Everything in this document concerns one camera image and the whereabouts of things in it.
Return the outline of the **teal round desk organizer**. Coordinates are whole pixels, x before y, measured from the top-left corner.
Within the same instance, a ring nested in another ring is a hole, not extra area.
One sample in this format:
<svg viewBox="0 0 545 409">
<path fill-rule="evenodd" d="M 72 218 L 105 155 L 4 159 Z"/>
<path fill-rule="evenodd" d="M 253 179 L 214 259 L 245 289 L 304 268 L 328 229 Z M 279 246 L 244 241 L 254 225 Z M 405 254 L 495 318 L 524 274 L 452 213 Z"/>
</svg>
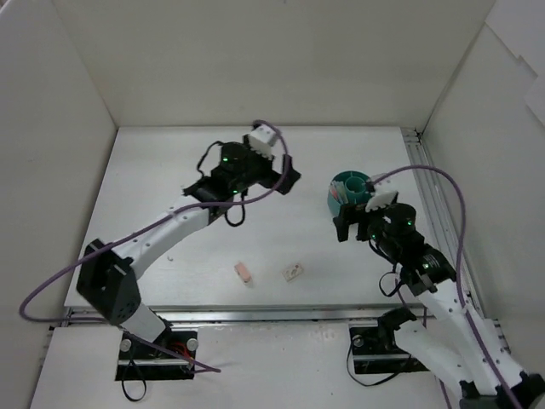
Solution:
<svg viewBox="0 0 545 409">
<path fill-rule="evenodd" d="M 337 174 L 331 181 L 342 181 L 346 188 L 349 203 L 346 205 L 361 205 L 366 204 L 370 198 L 367 192 L 365 182 L 370 179 L 365 173 L 356 170 L 345 170 Z M 338 216 L 341 206 L 330 193 L 330 186 L 327 196 L 327 205 L 330 214 L 333 217 Z"/>
</svg>

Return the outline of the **orange yellow highlighter pack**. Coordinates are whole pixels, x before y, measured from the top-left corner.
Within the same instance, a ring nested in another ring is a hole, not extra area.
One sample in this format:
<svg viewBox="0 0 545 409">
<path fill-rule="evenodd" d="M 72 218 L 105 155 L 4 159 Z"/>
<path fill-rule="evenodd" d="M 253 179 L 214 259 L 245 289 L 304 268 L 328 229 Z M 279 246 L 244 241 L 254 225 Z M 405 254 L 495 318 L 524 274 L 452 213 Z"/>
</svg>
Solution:
<svg viewBox="0 0 545 409">
<path fill-rule="evenodd" d="M 346 188 L 342 181 L 332 181 L 330 183 L 330 193 L 333 198 L 341 205 L 349 203 Z"/>
</svg>

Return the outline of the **white patterned eraser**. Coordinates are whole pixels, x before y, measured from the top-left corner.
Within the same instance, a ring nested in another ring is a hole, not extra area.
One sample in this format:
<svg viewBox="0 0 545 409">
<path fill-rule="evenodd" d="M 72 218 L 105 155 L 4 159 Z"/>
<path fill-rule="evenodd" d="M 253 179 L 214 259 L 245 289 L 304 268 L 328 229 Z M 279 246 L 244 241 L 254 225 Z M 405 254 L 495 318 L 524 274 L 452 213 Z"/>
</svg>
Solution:
<svg viewBox="0 0 545 409">
<path fill-rule="evenodd" d="M 304 268 L 300 263 L 295 263 L 288 266 L 282 275 L 287 282 L 291 282 L 304 273 Z"/>
</svg>

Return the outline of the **pink eraser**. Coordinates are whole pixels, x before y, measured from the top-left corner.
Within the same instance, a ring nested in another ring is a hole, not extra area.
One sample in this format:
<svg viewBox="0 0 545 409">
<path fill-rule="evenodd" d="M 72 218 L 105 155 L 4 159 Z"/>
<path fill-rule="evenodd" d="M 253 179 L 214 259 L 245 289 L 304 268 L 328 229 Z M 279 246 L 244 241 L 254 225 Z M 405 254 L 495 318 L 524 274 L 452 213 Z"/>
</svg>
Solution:
<svg viewBox="0 0 545 409">
<path fill-rule="evenodd" d="M 238 262 L 234 266 L 234 270 L 245 285 L 253 285 L 253 276 L 243 262 Z"/>
</svg>

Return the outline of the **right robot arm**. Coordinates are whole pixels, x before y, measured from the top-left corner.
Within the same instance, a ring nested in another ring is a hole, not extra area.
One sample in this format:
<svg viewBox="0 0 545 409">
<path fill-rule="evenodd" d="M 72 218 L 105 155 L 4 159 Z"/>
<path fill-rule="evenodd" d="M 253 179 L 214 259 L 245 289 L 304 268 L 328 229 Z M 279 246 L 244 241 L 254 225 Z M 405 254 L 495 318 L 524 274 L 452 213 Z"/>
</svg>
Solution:
<svg viewBox="0 0 545 409">
<path fill-rule="evenodd" d="M 422 363 L 461 408 L 535 408 L 544 397 L 544 379 L 525 370 L 502 346 L 496 329 L 458 289 L 457 271 L 416 230 L 416 211 L 396 194 L 379 205 L 344 204 L 334 217 L 337 238 L 357 240 L 400 269 L 399 283 L 438 320 L 452 337 L 451 348 L 435 339 L 408 309 L 386 312 L 376 339 L 387 351 L 401 349 Z"/>
</svg>

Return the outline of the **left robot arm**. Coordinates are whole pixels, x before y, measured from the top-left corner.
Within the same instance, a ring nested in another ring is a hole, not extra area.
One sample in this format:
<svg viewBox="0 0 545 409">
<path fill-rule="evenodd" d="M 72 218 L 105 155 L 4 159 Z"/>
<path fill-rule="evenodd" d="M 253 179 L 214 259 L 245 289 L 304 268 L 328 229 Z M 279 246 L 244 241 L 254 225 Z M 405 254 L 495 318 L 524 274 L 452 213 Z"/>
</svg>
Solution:
<svg viewBox="0 0 545 409">
<path fill-rule="evenodd" d="M 292 157 L 284 154 L 282 170 L 248 141 L 221 144 L 219 164 L 183 190 L 165 215 L 119 246 L 95 239 L 84 251 L 77 293 L 106 322 L 140 339 L 140 348 L 157 358 L 167 353 L 170 328 L 141 299 L 139 279 L 183 239 L 224 216 L 254 185 L 287 194 L 299 180 Z"/>
</svg>

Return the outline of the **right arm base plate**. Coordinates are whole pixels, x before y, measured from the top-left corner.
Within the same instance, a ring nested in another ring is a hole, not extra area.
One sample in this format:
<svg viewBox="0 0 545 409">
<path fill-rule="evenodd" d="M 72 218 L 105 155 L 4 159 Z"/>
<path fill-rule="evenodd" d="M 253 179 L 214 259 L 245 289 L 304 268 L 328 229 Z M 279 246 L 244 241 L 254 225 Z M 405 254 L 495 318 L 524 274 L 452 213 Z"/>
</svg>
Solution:
<svg viewBox="0 0 545 409">
<path fill-rule="evenodd" d="M 406 373 L 427 372 L 416 358 L 398 347 L 387 348 L 378 325 L 350 325 L 347 369 L 353 376 L 378 377 L 377 381 Z"/>
</svg>

